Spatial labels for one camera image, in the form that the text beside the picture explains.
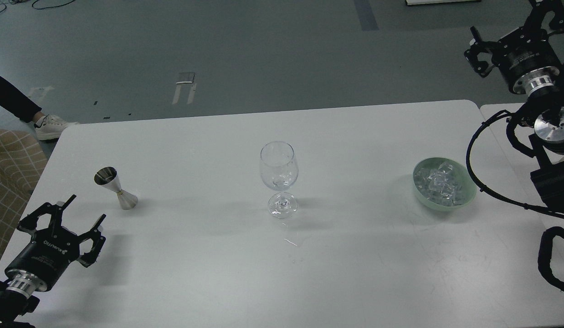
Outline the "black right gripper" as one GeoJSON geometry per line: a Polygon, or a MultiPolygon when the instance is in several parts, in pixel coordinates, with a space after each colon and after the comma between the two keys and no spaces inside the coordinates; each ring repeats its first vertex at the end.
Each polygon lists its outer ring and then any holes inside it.
{"type": "Polygon", "coordinates": [[[517,28],[498,41],[482,39],[477,27],[469,31],[473,39],[464,57],[473,71],[487,77],[495,65],[515,95],[530,95],[541,86],[530,85],[537,77],[548,77],[555,81],[561,73],[562,64],[548,39],[564,34],[564,5],[561,0],[530,0],[531,13],[526,19],[526,31],[517,28]],[[480,54],[494,56],[492,60],[480,60],[480,54]]]}

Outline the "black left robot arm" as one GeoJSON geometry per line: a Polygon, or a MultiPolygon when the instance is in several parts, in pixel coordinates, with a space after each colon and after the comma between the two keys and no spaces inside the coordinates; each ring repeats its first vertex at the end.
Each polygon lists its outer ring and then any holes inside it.
{"type": "Polygon", "coordinates": [[[30,241],[5,268],[6,280],[0,280],[0,328],[28,328],[16,322],[18,316],[32,313],[40,299],[35,292],[53,289],[70,264],[93,265],[105,244],[101,232],[102,214],[85,233],[76,234],[62,226],[63,211],[75,199],[64,203],[43,203],[24,216],[17,229],[30,235],[30,241]]]}

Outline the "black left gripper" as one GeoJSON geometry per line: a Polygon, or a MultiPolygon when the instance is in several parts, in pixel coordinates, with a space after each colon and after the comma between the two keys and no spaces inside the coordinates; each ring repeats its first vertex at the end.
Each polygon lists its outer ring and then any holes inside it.
{"type": "Polygon", "coordinates": [[[28,233],[30,242],[5,269],[6,276],[15,280],[20,275],[31,276],[32,284],[38,292],[50,291],[71,262],[78,259],[84,267],[93,265],[105,244],[106,237],[100,228],[106,214],[96,220],[95,224],[79,236],[62,226],[63,211],[74,201],[76,195],[62,205],[43,203],[36,210],[24,216],[17,230],[28,233]],[[50,221],[45,229],[37,229],[41,216],[49,215],[50,221]],[[90,251],[79,256],[79,244],[92,241],[90,251]]]}

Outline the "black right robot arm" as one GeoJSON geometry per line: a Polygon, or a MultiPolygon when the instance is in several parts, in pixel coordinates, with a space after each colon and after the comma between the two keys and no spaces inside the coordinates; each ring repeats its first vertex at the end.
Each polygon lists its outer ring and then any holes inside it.
{"type": "Polygon", "coordinates": [[[466,168],[479,190],[495,199],[526,210],[564,219],[564,62],[549,39],[564,34],[564,6],[560,0],[532,0],[530,14],[521,27],[497,41],[484,41],[476,27],[464,52],[480,77],[498,68],[509,92],[526,95],[516,112],[501,110],[484,121],[470,139],[466,168]],[[506,119],[506,137],[513,149],[537,160],[530,173],[543,206],[520,203],[486,186],[470,163],[473,145],[492,123],[506,119]]]}

